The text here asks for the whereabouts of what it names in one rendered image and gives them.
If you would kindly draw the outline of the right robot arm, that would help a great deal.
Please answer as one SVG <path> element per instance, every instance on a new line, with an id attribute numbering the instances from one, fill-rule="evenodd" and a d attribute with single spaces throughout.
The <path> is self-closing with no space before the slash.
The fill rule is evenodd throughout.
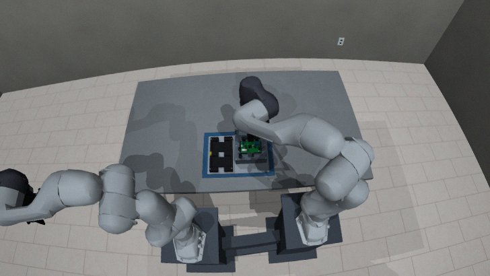
<path id="1" fill-rule="evenodd" d="M 269 123 L 278 115 L 279 103 L 258 77 L 244 78 L 239 95 L 240 107 L 232 117 L 239 131 L 330 160 L 314 179 L 316 189 L 302 195 L 302 211 L 295 219 L 302 244 L 326 242 L 329 217 L 356 208 L 368 198 L 369 186 L 361 177 L 375 158 L 372 147 L 363 139 L 344 138 L 335 126 L 313 114 L 299 113 Z"/>

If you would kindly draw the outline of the green circuit board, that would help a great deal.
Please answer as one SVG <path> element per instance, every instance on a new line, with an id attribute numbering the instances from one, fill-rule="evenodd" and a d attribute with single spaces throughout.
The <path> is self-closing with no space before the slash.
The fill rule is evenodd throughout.
<path id="1" fill-rule="evenodd" d="M 241 153 L 254 153 L 260 151 L 260 141 L 241 141 Z"/>

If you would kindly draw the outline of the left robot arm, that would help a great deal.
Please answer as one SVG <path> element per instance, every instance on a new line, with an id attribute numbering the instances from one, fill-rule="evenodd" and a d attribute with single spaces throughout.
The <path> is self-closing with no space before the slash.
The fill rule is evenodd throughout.
<path id="1" fill-rule="evenodd" d="M 149 189 L 135 195 L 135 172 L 127 165 L 111 164 L 99 175 L 72 169 L 53 172 L 32 203 L 22 207 L 27 189 L 34 193 L 28 183 L 17 170 L 0 171 L 0 226 L 48 219 L 64 208 L 99 202 L 98 225 L 106 232 L 124 233 L 141 219 L 148 224 L 145 237 L 152 246 L 161 248 L 173 239 L 178 261 L 197 263 L 203 258 L 207 234 L 192 223 L 194 202 L 178 197 L 169 203 Z"/>

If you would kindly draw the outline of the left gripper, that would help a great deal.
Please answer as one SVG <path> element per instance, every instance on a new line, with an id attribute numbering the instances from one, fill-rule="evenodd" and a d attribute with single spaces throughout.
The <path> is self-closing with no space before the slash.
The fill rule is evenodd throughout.
<path id="1" fill-rule="evenodd" d="M 34 200 L 34 198 L 36 197 L 36 195 L 37 195 L 37 194 L 38 194 L 38 193 L 33 193 L 32 191 L 29 191 L 29 190 L 27 189 L 27 191 L 26 191 L 26 195 L 25 195 L 25 197 L 24 197 L 24 201 L 23 201 L 23 204 L 22 204 L 22 207 L 29 205 L 29 204 L 30 204 L 30 203 L 31 203 L 31 202 Z M 32 222 L 32 223 L 36 222 L 36 223 L 40 223 L 40 224 L 42 224 L 42 225 L 45 225 L 45 222 L 44 222 L 44 220 L 43 220 L 43 219 L 41 219 L 41 220 L 36 220 L 36 221 L 27 221 L 27 224 L 30 224 L 31 222 Z"/>

